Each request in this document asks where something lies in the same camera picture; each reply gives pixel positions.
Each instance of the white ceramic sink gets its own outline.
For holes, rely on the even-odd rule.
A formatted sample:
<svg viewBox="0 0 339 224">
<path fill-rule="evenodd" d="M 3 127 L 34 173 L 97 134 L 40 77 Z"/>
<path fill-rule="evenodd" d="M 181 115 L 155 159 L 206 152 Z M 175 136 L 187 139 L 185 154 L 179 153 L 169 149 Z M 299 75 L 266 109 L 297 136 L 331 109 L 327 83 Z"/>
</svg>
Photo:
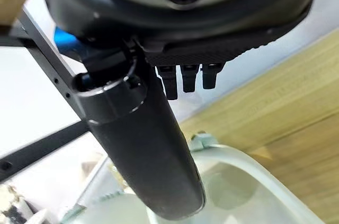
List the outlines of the white ceramic sink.
<svg viewBox="0 0 339 224">
<path fill-rule="evenodd" d="M 245 153 L 213 145 L 208 134 L 193 142 L 192 156 L 206 192 L 198 214 L 168 221 L 134 195 L 122 194 L 94 204 L 70 218 L 71 224 L 321 224 L 282 183 Z"/>
</svg>

